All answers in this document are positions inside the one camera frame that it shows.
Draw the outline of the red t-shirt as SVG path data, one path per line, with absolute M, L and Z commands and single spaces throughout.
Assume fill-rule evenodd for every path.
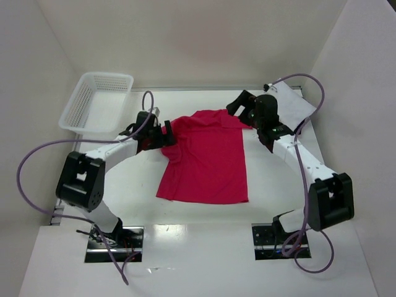
M 158 198 L 199 204 L 249 201 L 243 130 L 227 110 L 201 110 L 171 122 L 175 145 L 163 147 L 168 165 Z

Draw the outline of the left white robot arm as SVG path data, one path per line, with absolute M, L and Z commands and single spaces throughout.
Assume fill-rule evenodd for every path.
M 117 138 L 94 150 L 71 152 L 65 161 L 56 187 L 56 196 L 79 209 L 91 222 L 94 238 L 101 235 L 110 246 L 119 246 L 132 236 L 123 229 L 123 222 L 105 204 L 107 172 L 141 151 L 161 149 L 176 144 L 171 122 L 162 127 L 156 113 L 141 111 L 135 123 L 119 133 Z

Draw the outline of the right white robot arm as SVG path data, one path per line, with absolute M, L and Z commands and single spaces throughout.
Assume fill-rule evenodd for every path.
M 351 178 L 326 167 L 296 139 L 297 132 L 280 119 L 273 95 L 255 96 L 244 90 L 226 110 L 234 116 L 239 108 L 243 110 L 238 119 L 257 131 L 260 143 L 271 153 L 301 174 L 308 188 L 303 208 L 274 217 L 276 230 L 286 234 L 302 228 L 322 231 L 355 216 Z

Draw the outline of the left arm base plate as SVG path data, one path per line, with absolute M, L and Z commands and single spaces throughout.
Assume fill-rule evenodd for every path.
M 125 226 L 124 231 L 127 233 L 126 239 L 122 239 L 120 243 L 109 243 L 116 262 L 122 263 L 128 257 L 130 257 L 129 262 L 142 262 L 144 227 Z M 89 233 L 83 231 L 83 234 L 88 235 L 84 262 L 89 264 L 111 262 L 111 257 L 98 231 L 91 228 Z

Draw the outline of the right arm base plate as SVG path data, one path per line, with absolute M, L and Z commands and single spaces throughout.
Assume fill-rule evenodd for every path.
M 282 254 L 284 239 L 275 235 L 272 225 L 269 223 L 252 224 L 252 238 L 254 244 L 254 255 L 256 260 L 283 260 L 293 259 L 298 252 L 297 259 L 311 258 L 308 237 L 303 235 L 296 251 L 290 257 Z

